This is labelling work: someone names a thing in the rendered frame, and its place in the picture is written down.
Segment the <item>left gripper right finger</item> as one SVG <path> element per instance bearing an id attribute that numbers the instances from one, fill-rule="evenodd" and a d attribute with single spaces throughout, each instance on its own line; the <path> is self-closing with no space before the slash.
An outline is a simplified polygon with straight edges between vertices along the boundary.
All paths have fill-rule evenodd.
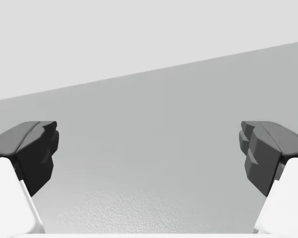
<path id="1" fill-rule="evenodd" d="M 255 234 L 298 234 L 298 134 L 271 121 L 242 121 L 248 180 L 266 197 Z"/>

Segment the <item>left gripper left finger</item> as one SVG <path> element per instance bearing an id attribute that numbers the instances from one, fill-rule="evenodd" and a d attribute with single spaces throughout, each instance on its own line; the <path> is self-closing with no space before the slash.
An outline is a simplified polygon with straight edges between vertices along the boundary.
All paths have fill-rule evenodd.
<path id="1" fill-rule="evenodd" d="M 32 197 L 50 180 L 56 121 L 26 121 L 0 134 L 0 234 L 43 234 Z"/>

